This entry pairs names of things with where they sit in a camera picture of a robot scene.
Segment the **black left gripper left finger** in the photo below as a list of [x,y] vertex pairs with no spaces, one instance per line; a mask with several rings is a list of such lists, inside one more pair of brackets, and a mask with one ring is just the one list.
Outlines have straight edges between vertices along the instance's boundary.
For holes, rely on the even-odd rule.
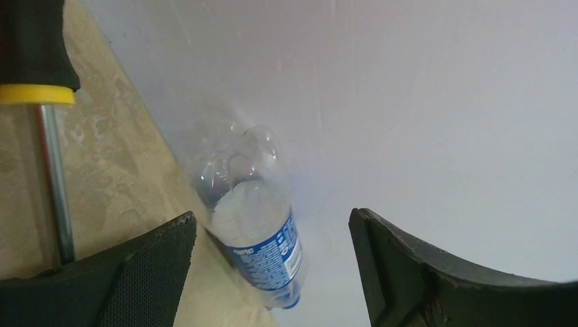
[[1,281],[2,326],[173,326],[196,239],[188,211],[34,277]]

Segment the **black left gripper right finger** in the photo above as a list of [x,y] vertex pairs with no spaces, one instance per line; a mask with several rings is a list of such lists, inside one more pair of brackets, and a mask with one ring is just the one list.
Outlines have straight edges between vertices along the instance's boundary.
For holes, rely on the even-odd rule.
[[372,326],[576,326],[577,283],[508,274],[459,258],[367,208],[350,235]]

